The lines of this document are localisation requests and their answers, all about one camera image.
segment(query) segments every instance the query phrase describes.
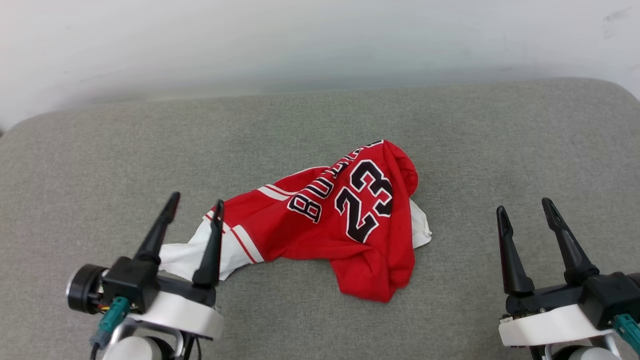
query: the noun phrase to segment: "red jersey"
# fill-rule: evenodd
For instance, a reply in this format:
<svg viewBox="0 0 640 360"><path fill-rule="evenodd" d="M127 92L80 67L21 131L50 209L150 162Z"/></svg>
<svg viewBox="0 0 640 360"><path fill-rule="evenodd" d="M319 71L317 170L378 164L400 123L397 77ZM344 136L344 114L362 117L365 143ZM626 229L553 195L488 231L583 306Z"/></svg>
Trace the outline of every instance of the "red jersey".
<svg viewBox="0 0 640 360"><path fill-rule="evenodd" d="M329 259L343 293L388 302L409 283L413 248L430 240L415 244L412 236L409 196L417 185L411 159L380 140L333 166L309 168L227 200L221 279L247 263L281 256ZM206 244L211 216L190 244ZM422 233L428 236L426 226L425 218Z"/></svg>

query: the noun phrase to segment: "gray fabric surface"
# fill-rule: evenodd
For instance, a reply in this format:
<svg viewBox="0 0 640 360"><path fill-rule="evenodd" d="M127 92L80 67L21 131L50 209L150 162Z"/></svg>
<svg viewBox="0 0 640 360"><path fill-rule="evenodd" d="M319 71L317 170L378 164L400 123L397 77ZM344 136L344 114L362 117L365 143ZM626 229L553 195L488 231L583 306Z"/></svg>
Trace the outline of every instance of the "gray fabric surface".
<svg viewBox="0 0 640 360"><path fill-rule="evenodd" d="M420 174L433 241L389 304L340 293L326 261L242 268L219 287L204 359L527 359L504 348L495 208L537 286L563 281L540 199L600 269L640 270L640 104L602 81L168 101L27 120L0 139L0 359L86 359L97 316L69 276L131 255L171 191L171 242L227 199L386 138Z"/></svg>

